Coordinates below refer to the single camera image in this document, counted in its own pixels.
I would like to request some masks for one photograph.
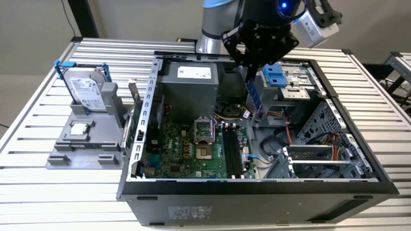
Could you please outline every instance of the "ram slot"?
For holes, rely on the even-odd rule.
[[[243,174],[239,143],[237,130],[233,127],[223,128],[223,145],[225,145],[225,156],[226,156],[226,168],[227,175],[241,178]]]

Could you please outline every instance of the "white wall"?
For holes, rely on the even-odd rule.
[[[90,0],[103,36],[113,39],[197,39],[203,0]],[[347,48],[363,62],[411,51],[411,0],[330,0],[343,13],[339,34],[321,47]]]
[[[203,0],[89,0],[101,37],[175,41],[202,33]]]
[[[0,0],[0,74],[49,73],[71,38],[61,0]]]
[[[73,17],[67,0],[69,16]],[[325,48],[349,48],[363,62],[411,52],[411,0],[330,0],[343,13]],[[198,38],[203,0],[90,0],[103,38]],[[59,0],[0,0],[0,74],[46,74],[73,37]]]

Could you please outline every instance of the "sticker label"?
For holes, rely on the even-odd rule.
[[[287,77],[290,82],[298,82],[298,78],[297,77]]]
[[[243,114],[243,118],[245,118],[245,119],[249,119],[249,117],[250,117],[250,111],[246,110],[246,111],[245,111],[245,114]]]
[[[71,144],[70,145],[73,148],[86,148],[85,144]]]
[[[170,219],[210,219],[213,206],[169,206]]]
[[[274,161],[274,156],[271,155],[270,157],[269,157],[269,162],[273,162]]]
[[[90,110],[106,110],[98,83],[90,78],[71,78],[82,105]]]
[[[182,66],[178,70],[178,78],[211,79],[211,68],[197,66]]]

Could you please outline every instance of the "aluminum extrusion table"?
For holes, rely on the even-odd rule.
[[[194,52],[190,42],[85,38],[71,42],[61,60],[107,62],[119,96],[133,103],[129,79],[145,96],[154,51]],[[401,195],[339,224],[305,226],[165,227],[169,230],[411,230],[411,119],[354,55],[302,49],[287,58],[315,59]],[[137,230],[126,202],[117,201],[121,170],[47,170],[45,164],[69,115],[71,97],[55,70],[0,140],[0,230]]]

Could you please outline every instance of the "blue drive latch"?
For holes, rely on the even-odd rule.
[[[274,65],[267,64],[263,68],[263,73],[270,87],[281,87],[281,88],[287,87],[289,81],[283,73],[282,66],[279,64]]]

